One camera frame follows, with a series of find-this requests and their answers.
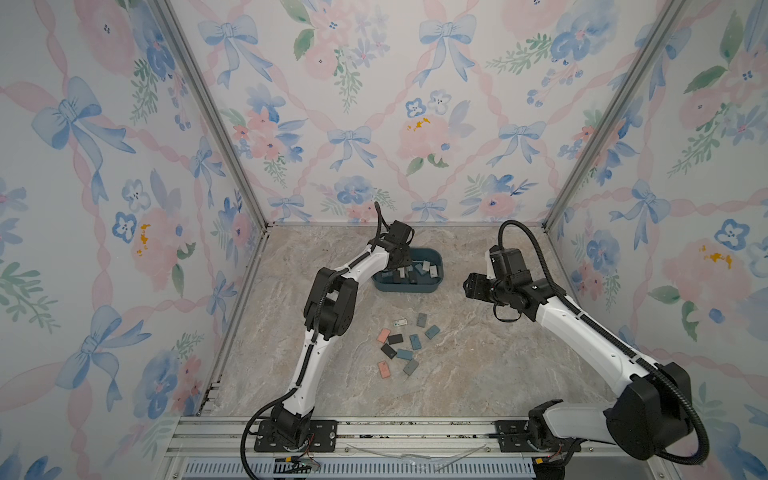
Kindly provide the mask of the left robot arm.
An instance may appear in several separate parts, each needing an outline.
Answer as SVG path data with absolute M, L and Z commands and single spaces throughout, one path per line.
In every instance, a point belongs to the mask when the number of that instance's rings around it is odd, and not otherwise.
M 337 268 L 322 268 L 314 279 L 303 309 L 302 351 L 289 388 L 256 414 L 259 434 L 270 443 L 296 451 L 309 442 L 316 394 L 330 350 L 349 329 L 359 288 L 374 275 L 411 264 L 414 229 L 401 221 L 381 220 L 365 248 Z

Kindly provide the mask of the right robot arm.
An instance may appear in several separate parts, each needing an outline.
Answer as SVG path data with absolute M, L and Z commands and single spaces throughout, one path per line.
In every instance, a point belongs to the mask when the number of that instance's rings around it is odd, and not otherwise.
M 575 404 L 555 399 L 529 411 L 528 443 L 546 451 L 566 440 L 618 446 L 629 456 L 669 458 L 668 447 L 694 433 L 707 456 L 708 437 L 695 412 L 688 373 L 662 365 L 600 325 L 550 278 L 533 279 L 517 249 L 492 247 L 488 271 L 463 283 L 467 298 L 510 307 L 555 334 L 586 361 L 615 395 L 612 402 Z

